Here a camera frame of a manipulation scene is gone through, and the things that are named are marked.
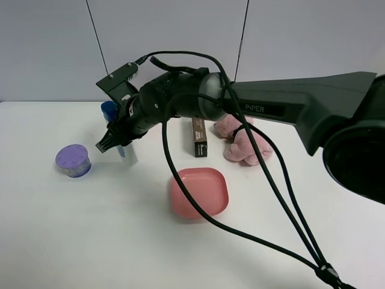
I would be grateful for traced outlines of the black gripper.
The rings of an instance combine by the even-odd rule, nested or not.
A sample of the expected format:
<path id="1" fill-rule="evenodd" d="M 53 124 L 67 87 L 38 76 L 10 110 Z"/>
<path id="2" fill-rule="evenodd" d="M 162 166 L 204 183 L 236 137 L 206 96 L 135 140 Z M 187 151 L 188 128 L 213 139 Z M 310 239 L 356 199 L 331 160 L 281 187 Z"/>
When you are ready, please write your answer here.
<path id="1" fill-rule="evenodd" d="M 141 138 L 164 119 L 165 108 L 179 96 L 169 112 L 170 117 L 203 117 L 203 108 L 197 97 L 203 89 L 203 72 L 166 72 L 151 80 L 139 90 L 127 80 L 115 87 L 115 98 L 120 101 L 117 117 L 106 126 L 107 131 L 96 144 L 103 154 L 116 146 L 127 146 Z"/>

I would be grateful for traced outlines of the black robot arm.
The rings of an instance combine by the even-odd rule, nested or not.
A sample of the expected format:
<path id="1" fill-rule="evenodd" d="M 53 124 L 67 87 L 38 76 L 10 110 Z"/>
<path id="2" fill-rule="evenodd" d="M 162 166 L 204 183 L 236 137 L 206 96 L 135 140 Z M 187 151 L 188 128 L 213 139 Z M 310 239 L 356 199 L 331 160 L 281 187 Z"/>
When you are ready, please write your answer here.
<path id="1" fill-rule="evenodd" d="M 331 177 L 346 189 L 384 202 L 384 77 L 354 72 L 320 78 L 232 83 L 233 104 L 219 73 L 167 72 L 135 88 L 127 73 L 97 83 L 118 106 L 98 143 L 107 151 L 141 138 L 172 116 L 216 121 L 238 107 L 246 116 L 292 125 L 307 153 L 323 148 Z"/>

